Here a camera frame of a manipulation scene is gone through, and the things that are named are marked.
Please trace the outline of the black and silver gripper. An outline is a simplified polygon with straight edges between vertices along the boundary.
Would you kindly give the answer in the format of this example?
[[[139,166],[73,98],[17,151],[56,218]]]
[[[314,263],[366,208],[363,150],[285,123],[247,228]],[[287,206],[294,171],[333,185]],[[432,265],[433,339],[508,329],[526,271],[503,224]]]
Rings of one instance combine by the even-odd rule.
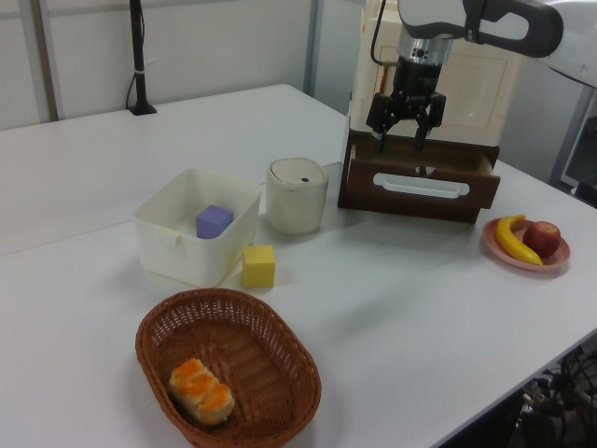
[[[430,131],[441,125],[446,97],[437,92],[437,84],[450,52],[448,38],[420,39],[406,32],[400,34],[395,61],[380,60],[375,47],[370,47],[375,64],[395,69],[391,93],[374,95],[366,119],[379,153],[383,153],[388,131],[400,121],[417,123],[414,147],[418,151],[423,149]]]

